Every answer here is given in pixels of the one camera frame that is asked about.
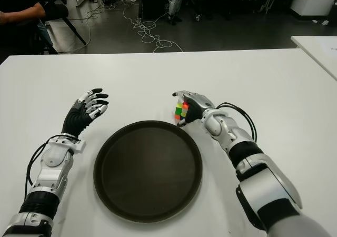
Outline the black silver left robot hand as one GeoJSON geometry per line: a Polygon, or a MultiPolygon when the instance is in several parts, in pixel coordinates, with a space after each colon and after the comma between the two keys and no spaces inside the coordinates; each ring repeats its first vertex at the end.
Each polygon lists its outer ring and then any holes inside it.
{"type": "Polygon", "coordinates": [[[61,133],[78,138],[79,135],[108,108],[108,94],[102,88],[86,91],[69,110],[61,133]]]}

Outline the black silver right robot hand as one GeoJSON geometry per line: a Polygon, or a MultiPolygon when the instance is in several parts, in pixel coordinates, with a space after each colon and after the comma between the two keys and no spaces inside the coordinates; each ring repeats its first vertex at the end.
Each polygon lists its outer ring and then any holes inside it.
{"type": "Polygon", "coordinates": [[[183,127],[195,120],[201,120],[208,109],[215,109],[214,104],[204,95],[190,91],[178,91],[172,94],[178,97],[174,119],[177,127],[183,127]]]}

